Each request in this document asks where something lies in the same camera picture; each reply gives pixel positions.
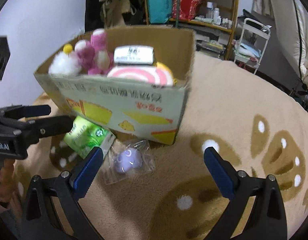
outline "green package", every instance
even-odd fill
[[[84,159],[94,146],[102,148],[105,157],[115,136],[109,130],[77,116],[73,122],[72,130],[65,134],[63,140]]]

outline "open box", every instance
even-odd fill
[[[155,61],[168,66],[177,79],[173,87],[102,75],[48,74],[54,55],[34,73],[54,103],[103,127],[171,145],[182,120],[194,61],[193,31],[167,27],[132,26],[106,29],[108,51],[118,46],[147,45]],[[73,47],[85,33],[68,42]]]

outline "teal bag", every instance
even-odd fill
[[[172,16],[172,0],[147,0],[149,22],[164,24]]]

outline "purple ball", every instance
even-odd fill
[[[114,167],[118,173],[126,173],[130,169],[140,168],[142,164],[141,153],[134,148],[128,148],[121,152],[114,161]]]

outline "red bag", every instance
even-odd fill
[[[203,0],[180,0],[180,20],[193,20]],[[173,0],[172,17],[176,19],[177,0]]]

